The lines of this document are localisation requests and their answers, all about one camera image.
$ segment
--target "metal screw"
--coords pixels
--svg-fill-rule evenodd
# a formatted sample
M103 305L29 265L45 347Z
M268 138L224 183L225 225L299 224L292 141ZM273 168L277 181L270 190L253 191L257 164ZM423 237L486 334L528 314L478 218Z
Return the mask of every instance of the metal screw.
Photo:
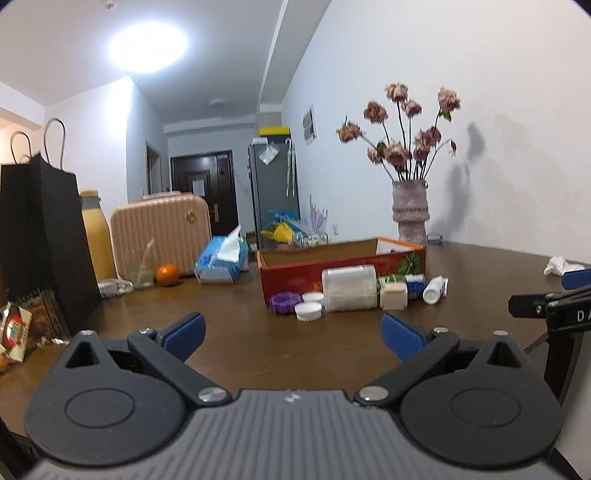
M228 392L220 387L207 387L201 390L197 396L202 402L218 403L228 396Z
M365 401L381 401L388 398L388 390L378 385L369 385L359 390L359 396Z

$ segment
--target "white tissue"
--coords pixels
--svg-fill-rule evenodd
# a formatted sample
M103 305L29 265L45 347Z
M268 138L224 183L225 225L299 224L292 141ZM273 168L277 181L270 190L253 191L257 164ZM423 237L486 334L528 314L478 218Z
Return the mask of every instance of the white tissue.
M217 252L217 259L223 262L237 263L240 259L240 243L238 242L238 235L240 234L240 225L238 225L226 237Z
M570 264L563 257L552 257L544 269L544 275L557 275L562 277L565 272L584 270L585 267L579 264Z

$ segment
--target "door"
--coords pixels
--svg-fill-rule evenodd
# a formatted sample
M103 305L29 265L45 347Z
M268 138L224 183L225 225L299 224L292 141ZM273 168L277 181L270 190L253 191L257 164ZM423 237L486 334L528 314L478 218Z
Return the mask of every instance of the door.
M238 226L232 152L172 159L173 190L194 193L209 207L212 235L228 235Z
M146 144L146 157L148 167L148 193L161 193L163 192L163 182L160 154Z

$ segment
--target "blue object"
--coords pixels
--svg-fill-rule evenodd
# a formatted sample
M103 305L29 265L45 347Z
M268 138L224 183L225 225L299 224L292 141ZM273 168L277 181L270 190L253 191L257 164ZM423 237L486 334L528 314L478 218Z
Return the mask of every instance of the blue object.
M422 298L425 288L427 288L427 284L423 281L407 282L408 299Z
M382 341L403 362L427 344L423 335L389 313L382 317L381 330Z
M565 290L575 290L577 288L591 285L591 269L566 272L562 276L562 287Z
M225 236L214 236L205 250L195 262L195 276L202 283L233 283L240 274L242 265L248 256L248 246L243 237L238 237L240 254L238 262L226 262L217 259L217 253L226 239Z
M205 317L192 313L163 332L162 347L184 362L202 345L205 330Z

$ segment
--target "cylindrical container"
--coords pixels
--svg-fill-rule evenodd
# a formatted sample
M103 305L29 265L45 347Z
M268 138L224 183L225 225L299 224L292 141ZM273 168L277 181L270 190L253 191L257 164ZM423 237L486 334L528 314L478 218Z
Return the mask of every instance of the cylindrical container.
M329 268L322 272L324 308L327 312L369 310L378 306L373 265Z
M80 192L80 204L96 281L98 283L106 278L117 278L111 233L105 215L100 209L99 192L97 190Z
M423 291L423 300L425 303L428 303L429 305L435 305L441 298L441 295L445 296L447 283L446 280L446 278L439 276L433 278L429 282L429 285L427 285L427 288L425 288Z

